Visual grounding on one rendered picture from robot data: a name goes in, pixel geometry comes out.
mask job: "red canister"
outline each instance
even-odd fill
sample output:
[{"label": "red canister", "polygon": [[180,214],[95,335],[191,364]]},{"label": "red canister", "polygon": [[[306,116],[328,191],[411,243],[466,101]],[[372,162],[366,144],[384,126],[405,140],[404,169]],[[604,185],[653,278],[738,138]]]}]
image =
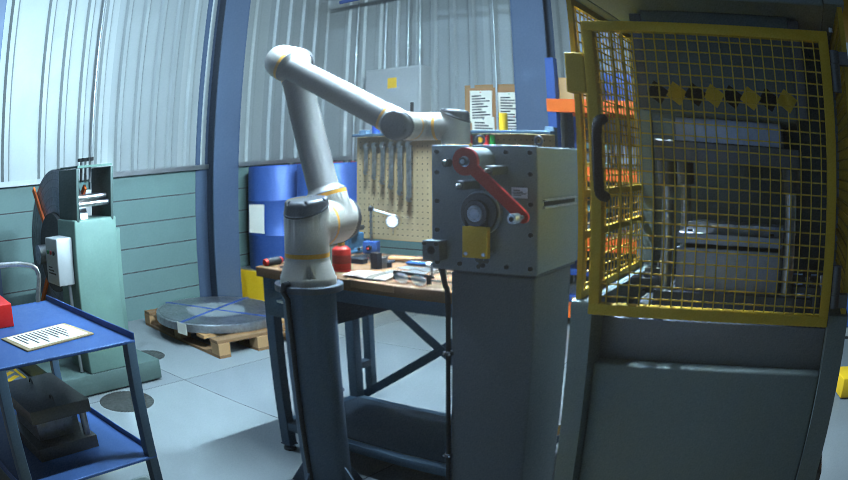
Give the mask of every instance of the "red canister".
[{"label": "red canister", "polygon": [[347,245],[333,247],[333,270],[337,272],[350,271],[350,247]]}]

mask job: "gray floor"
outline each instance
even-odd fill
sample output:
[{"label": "gray floor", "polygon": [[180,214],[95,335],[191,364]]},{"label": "gray floor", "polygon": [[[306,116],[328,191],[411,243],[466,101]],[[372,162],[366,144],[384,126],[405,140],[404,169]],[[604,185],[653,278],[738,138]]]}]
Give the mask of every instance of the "gray floor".
[{"label": "gray floor", "polygon": [[[444,320],[414,315],[436,339],[444,341]],[[375,317],[378,377],[383,378],[429,350],[392,314]],[[233,356],[219,360],[197,349],[162,337],[142,321],[130,322],[138,348],[158,350],[162,378],[144,385],[154,398],[148,410],[153,436],[166,479],[289,479],[300,466],[300,455],[280,443],[268,352],[233,347]],[[344,331],[339,346],[346,372]],[[848,345],[842,365],[848,365]],[[346,375],[343,375],[347,388]],[[435,411],[444,411],[444,364],[435,361],[376,396]],[[833,415],[824,446],[823,480],[845,478],[848,471],[848,399],[834,394]],[[102,395],[91,397],[99,407]],[[137,433],[131,413],[98,409],[130,432]],[[436,480],[421,474],[354,457],[363,478]],[[147,478],[144,465],[97,477],[101,480]]]}]

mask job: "paper on workbench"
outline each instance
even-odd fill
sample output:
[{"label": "paper on workbench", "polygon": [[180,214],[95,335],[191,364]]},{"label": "paper on workbench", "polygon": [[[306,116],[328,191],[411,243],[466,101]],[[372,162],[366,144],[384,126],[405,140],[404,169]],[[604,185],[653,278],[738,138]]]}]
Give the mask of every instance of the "paper on workbench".
[{"label": "paper on workbench", "polygon": [[345,277],[361,278],[363,280],[374,280],[377,282],[385,282],[394,277],[392,270],[354,270],[344,274]]}]

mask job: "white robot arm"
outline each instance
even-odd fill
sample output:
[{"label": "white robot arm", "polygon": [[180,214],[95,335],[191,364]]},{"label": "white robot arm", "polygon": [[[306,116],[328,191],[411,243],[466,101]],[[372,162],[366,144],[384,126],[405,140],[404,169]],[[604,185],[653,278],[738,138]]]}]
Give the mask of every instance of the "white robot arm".
[{"label": "white robot arm", "polygon": [[298,287],[333,285],[336,275],[330,245],[353,236],[362,216],[333,168],[318,97],[375,125],[391,140],[467,145],[471,137],[468,112],[407,112],[316,67],[308,50],[291,45],[272,48],[265,57],[265,70],[283,84],[309,190],[308,196],[286,204],[286,261],[281,280]]}]

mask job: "red lever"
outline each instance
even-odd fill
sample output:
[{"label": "red lever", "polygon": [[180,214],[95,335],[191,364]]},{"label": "red lever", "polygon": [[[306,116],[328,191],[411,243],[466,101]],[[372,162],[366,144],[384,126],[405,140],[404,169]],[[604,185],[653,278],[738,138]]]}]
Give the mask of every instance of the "red lever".
[{"label": "red lever", "polygon": [[530,221],[530,214],[521,206],[512,195],[509,194],[502,186],[492,178],[491,175],[483,170],[480,166],[480,155],[491,156],[492,152],[488,148],[481,147],[463,147],[453,154],[453,169],[460,175],[471,175],[474,180],[477,180],[490,195],[495,197],[495,200],[501,204],[504,209],[511,214],[521,215],[521,222],[527,223]]}]

